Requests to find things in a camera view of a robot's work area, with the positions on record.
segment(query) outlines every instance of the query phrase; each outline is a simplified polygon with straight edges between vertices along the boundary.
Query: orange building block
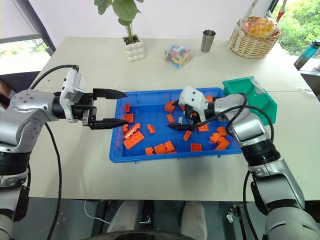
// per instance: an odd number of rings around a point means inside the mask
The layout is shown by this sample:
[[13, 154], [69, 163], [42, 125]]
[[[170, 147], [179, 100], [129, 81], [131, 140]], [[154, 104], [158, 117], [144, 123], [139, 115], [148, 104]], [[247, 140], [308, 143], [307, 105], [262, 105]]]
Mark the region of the orange building block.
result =
[[154, 151], [156, 154], [166, 154], [167, 150], [163, 143], [159, 144], [158, 146], [154, 147]]
[[129, 104], [129, 103], [127, 103], [127, 104], [124, 106], [124, 111], [125, 111], [126, 113], [129, 113], [129, 112], [130, 112], [130, 104]]
[[170, 124], [175, 122], [174, 117], [171, 114], [168, 114], [166, 117], [168, 118]]
[[217, 133], [220, 134], [222, 137], [227, 136], [227, 131], [224, 126], [220, 126], [216, 129]]
[[146, 126], [146, 128], [149, 130], [149, 133], [151, 133], [151, 134], [155, 134], [156, 133], [156, 130], [155, 130], [154, 126], [152, 126], [151, 124], [148, 124]]
[[140, 131], [137, 131], [135, 134], [133, 134], [131, 137], [127, 138], [123, 141], [124, 146], [126, 149], [131, 149], [138, 143], [140, 143], [143, 139], [145, 139], [145, 136]]
[[203, 126], [198, 126], [198, 131], [199, 132], [208, 132], [209, 131], [208, 124], [205, 124]]
[[174, 101], [168, 101], [167, 103], [166, 103], [166, 105], [164, 106], [164, 110], [166, 111], [166, 112], [169, 112], [169, 113], [173, 113], [173, 111], [175, 110], [175, 108], [176, 108], [176, 106], [173, 106], [172, 105], [172, 103], [173, 103]]
[[128, 127], [129, 127], [128, 124], [123, 125], [123, 133], [128, 132]]
[[220, 142], [220, 144], [214, 149], [216, 151], [218, 150], [226, 150], [226, 148], [229, 146], [230, 142], [225, 139], [223, 136], [219, 138], [218, 143]]
[[202, 146], [198, 143], [191, 143], [191, 152], [201, 152]]
[[172, 144], [171, 141], [166, 141], [164, 143], [164, 147], [165, 147], [165, 149], [166, 149], [166, 151], [168, 153], [171, 153], [171, 152], [175, 151], [175, 147], [174, 147], [174, 145]]
[[130, 130], [128, 130], [125, 134], [124, 134], [124, 138], [127, 139], [129, 138], [132, 134], [134, 134], [139, 128], [141, 127], [140, 123], [136, 123], [135, 125], [133, 125], [132, 128], [130, 128]]
[[191, 131], [186, 131], [184, 136], [183, 136], [183, 140], [188, 141], [190, 136], [191, 136]]
[[146, 147], [145, 155], [154, 155], [154, 149], [152, 147]]
[[219, 138], [221, 138], [221, 135], [219, 133], [215, 132], [214, 134], [211, 135], [210, 142], [212, 142], [213, 144], [216, 144], [218, 142]]
[[209, 96], [205, 96], [205, 98], [208, 100], [208, 102], [213, 102], [214, 101], [214, 97], [209, 95]]
[[133, 123], [134, 122], [134, 114], [133, 113], [125, 114], [123, 116], [123, 119], [128, 121], [129, 123]]

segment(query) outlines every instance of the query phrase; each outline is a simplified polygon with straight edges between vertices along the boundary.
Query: table surface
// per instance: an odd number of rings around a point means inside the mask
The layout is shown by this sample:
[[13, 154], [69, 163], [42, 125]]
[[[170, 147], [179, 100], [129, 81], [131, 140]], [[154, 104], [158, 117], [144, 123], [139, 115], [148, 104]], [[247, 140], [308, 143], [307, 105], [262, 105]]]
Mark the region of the table surface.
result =
[[[121, 91], [220, 87], [222, 81], [255, 76], [277, 102], [274, 143], [296, 177], [306, 200], [320, 199], [318, 139], [320, 104], [279, 45], [263, 59], [246, 59], [227, 51], [228, 41], [214, 41], [209, 53], [200, 52], [201, 40], [144, 39], [146, 58], [128, 62], [115, 38], [68, 37], [42, 73], [62, 64], [78, 64], [92, 88]], [[182, 69], [163, 60], [164, 49], [178, 43], [195, 49], [196, 56]], [[37, 86], [60, 91], [67, 69], [48, 75]], [[97, 119], [113, 118], [116, 100], [98, 99]], [[247, 163], [242, 154], [197, 158], [112, 163], [112, 130], [90, 130], [80, 122], [49, 123], [61, 156], [62, 197], [72, 199], [144, 199], [241, 201]], [[46, 129], [32, 152], [30, 196], [57, 197], [57, 157]], [[247, 187], [247, 199], [253, 200]]]

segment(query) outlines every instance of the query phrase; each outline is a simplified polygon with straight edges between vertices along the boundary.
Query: robotic arm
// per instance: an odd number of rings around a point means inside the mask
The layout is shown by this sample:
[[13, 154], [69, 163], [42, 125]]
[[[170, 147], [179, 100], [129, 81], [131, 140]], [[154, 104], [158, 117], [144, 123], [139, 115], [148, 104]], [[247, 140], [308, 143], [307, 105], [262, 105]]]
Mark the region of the robotic arm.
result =
[[23, 186], [28, 176], [32, 150], [46, 122], [67, 119], [82, 121], [91, 129], [112, 129], [128, 122], [116, 118], [96, 120], [97, 98], [118, 99], [123, 92], [94, 88], [84, 93], [85, 77], [76, 69], [69, 70], [61, 92], [48, 93], [28, 89], [17, 93], [5, 111], [0, 111], [0, 239], [13, 238], [13, 222], [27, 213], [29, 187]]
[[[232, 94], [208, 102], [198, 90], [187, 86], [175, 104], [184, 105], [185, 117], [193, 123], [204, 122], [222, 112], [244, 104], [246, 98]], [[239, 109], [221, 116], [231, 121]], [[194, 130], [194, 124], [170, 124], [177, 130]], [[244, 108], [230, 125], [232, 135], [240, 146], [253, 177], [251, 190], [257, 208], [267, 215], [265, 238], [268, 240], [319, 240], [320, 229], [306, 213], [304, 195], [284, 158], [270, 140], [260, 118]]]

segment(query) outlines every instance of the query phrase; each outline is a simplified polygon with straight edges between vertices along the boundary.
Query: metal cup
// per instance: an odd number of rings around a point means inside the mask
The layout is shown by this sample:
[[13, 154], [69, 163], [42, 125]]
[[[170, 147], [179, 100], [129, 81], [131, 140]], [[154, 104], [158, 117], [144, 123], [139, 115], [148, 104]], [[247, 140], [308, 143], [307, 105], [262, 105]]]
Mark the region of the metal cup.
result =
[[210, 51], [215, 35], [216, 35], [216, 32], [213, 30], [208, 29], [203, 31], [201, 52], [207, 53]]

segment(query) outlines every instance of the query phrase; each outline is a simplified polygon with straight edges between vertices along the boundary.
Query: potted plant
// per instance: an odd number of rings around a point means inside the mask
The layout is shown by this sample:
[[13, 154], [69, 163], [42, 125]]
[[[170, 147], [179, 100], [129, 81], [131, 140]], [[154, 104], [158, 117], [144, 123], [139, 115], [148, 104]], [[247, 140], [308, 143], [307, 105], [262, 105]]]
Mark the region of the potted plant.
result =
[[119, 17], [118, 22], [125, 27], [127, 36], [123, 37], [126, 58], [130, 61], [137, 61], [145, 58], [145, 47], [137, 34], [132, 32], [132, 21], [137, 13], [141, 13], [135, 0], [94, 0], [100, 15], [104, 14], [109, 6], [112, 6], [114, 13]]

